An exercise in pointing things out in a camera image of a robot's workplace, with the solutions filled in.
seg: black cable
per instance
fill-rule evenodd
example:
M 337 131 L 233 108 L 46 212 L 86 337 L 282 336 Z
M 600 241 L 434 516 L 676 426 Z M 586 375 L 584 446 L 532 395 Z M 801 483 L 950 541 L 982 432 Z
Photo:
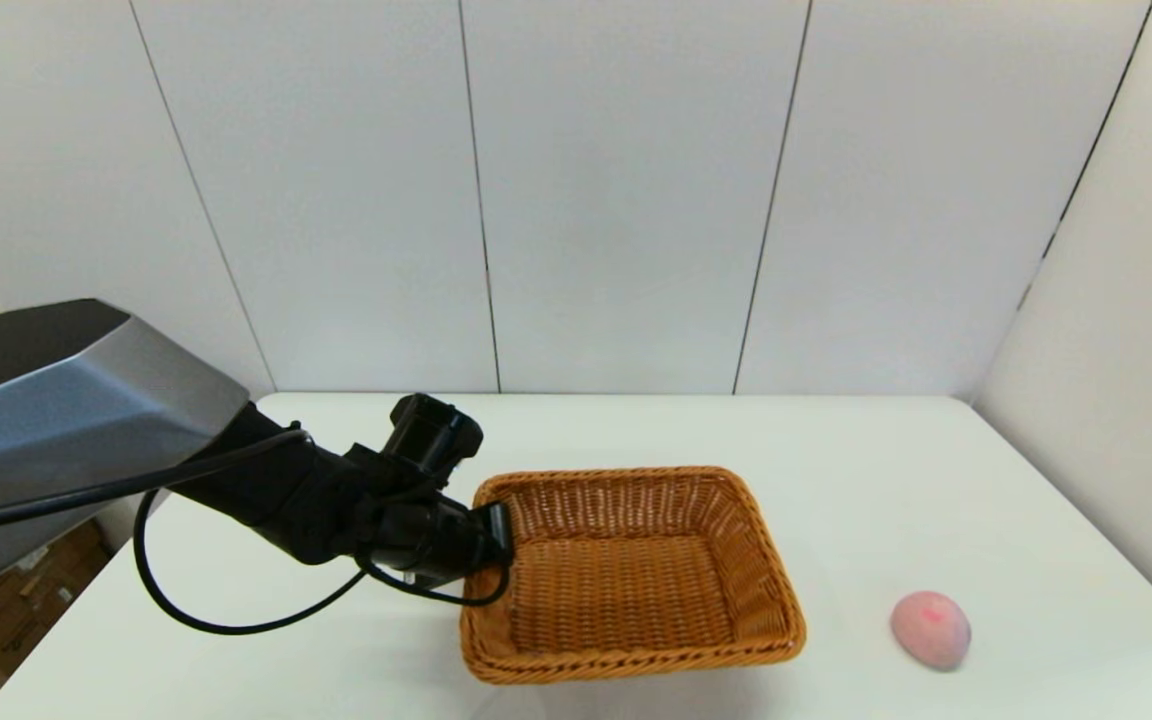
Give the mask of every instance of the black cable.
M 456 597 L 454 594 L 430 591 L 430 589 L 425 588 L 417 588 L 416 585 L 402 582 L 402 579 L 391 577 L 387 573 L 385 573 L 385 570 L 378 568 L 376 562 L 372 562 L 371 560 L 362 561 L 362 568 L 364 568 L 372 578 L 379 579 L 382 584 L 387 584 L 389 588 L 394 588 L 399 592 L 414 594 L 416 597 L 425 597 L 429 598 L 429 600 L 452 602 L 452 605 L 461 605 L 465 607 L 483 607 L 492 605 L 492 602 L 500 600 L 500 597 L 505 596 L 506 589 L 509 586 L 508 564 L 500 566 L 500 582 L 497 583 L 497 589 L 492 591 L 492 594 L 486 597 Z
M 21 520 L 38 518 L 41 515 L 51 515 L 53 511 L 73 510 L 76 507 L 96 505 L 118 500 L 120 497 L 136 495 L 138 492 L 151 491 L 152 488 L 164 488 L 174 484 L 196 480 L 204 475 L 218 473 L 232 465 L 236 465 L 243 460 L 260 455 L 270 448 L 297 439 L 308 438 L 305 430 L 286 430 L 276 435 L 262 439 L 259 442 L 248 445 L 237 450 L 225 452 L 221 455 L 187 462 L 165 470 L 157 470 L 153 473 L 136 475 L 132 478 L 124 478 L 112 483 L 99 484 L 99 486 L 73 488 L 71 491 L 59 492 L 55 495 L 37 497 L 32 500 L 0 505 L 0 525 L 17 523 Z
M 154 579 L 154 574 L 150 571 L 150 559 L 147 559 L 145 552 L 145 523 L 147 516 L 150 516 L 150 506 L 154 502 L 156 495 L 156 488 L 147 492 L 145 500 L 141 501 L 141 507 L 138 507 L 136 511 L 136 525 L 134 525 L 132 532 L 132 553 L 136 555 L 136 571 L 141 575 L 141 583 L 145 584 L 146 591 L 150 593 L 151 598 L 154 598 L 154 602 L 159 606 L 159 609 L 166 612 L 166 614 L 170 615 L 172 619 L 177 621 L 180 624 L 189 626 L 189 628 L 202 630 L 203 632 L 213 632 L 218 635 L 253 635 L 257 632 L 268 632 L 270 630 L 285 628 L 291 623 L 300 623 L 301 620 L 305 620 L 308 616 L 313 615 L 317 611 L 323 611 L 324 607 L 340 600 L 340 596 L 349 592 L 349 589 L 351 589 L 353 585 L 358 584 L 361 579 L 367 577 L 365 571 L 359 571 L 355 575 L 355 577 L 349 578 L 349 582 L 340 585 L 338 591 L 326 596 L 319 602 L 306 607 L 304 611 L 297 612 L 297 614 L 288 615 L 287 617 L 280 620 L 271 620 L 268 623 L 260 623 L 258 626 L 219 626 L 210 623 L 206 620 L 199 620 L 194 615 L 189 615 L 188 612 L 181 611 L 174 605 L 173 601 L 168 600 L 168 596 L 162 592 L 162 588 L 159 588 L 159 583 Z

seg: pink toy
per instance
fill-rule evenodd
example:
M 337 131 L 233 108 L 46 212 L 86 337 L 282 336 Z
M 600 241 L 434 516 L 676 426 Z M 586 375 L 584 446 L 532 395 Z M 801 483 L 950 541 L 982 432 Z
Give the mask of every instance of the pink toy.
M 896 602 L 892 632 L 915 660 L 937 670 L 954 670 L 972 643 L 963 609 L 938 592 L 916 592 Z

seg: white table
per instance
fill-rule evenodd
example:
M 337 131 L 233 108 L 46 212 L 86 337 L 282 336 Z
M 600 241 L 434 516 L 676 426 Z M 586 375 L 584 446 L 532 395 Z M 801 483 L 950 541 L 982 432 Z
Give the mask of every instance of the white table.
M 379 447 L 396 396 L 275 395 L 317 442 Z M 759 498 L 809 626 L 799 659 L 544 688 L 476 682 L 457 611 L 370 579 L 280 632 L 194 632 L 147 599 L 124 548 L 0 692 L 0 720 L 1152 719 L 1152 586 L 972 410 L 945 397 L 453 396 L 483 425 L 452 477 L 468 500 L 522 469 L 725 465 Z M 187 609 L 251 623 L 353 574 L 302 568 L 173 498 L 151 560 Z M 924 670 L 892 641 L 899 598 L 963 605 L 963 669 Z

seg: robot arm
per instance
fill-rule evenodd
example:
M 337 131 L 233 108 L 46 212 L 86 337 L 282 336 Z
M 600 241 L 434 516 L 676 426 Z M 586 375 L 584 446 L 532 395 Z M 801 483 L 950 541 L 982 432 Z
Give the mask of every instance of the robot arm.
M 391 419 L 379 452 L 355 445 L 340 456 L 306 439 L 274 441 L 173 491 L 305 564 L 351 556 L 378 578 L 376 566 L 387 564 L 416 594 L 508 566 L 506 509 L 468 510 L 439 492 L 479 448 L 479 425 L 424 395 L 402 397 Z M 230 378 L 99 301 L 0 314 L 0 506 L 188 470 L 287 432 Z M 96 510 L 1 525 L 0 571 Z

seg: silver metal panel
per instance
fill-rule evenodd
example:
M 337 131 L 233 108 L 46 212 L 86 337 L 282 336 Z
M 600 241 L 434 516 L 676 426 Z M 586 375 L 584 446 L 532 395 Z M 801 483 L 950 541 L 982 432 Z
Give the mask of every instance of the silver metal panel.
M 247 389 L 131 318 L 0 384 L 0 505 L 146 473 L 206 447 Z M 0 528 L 0 571 L 100 506 Z

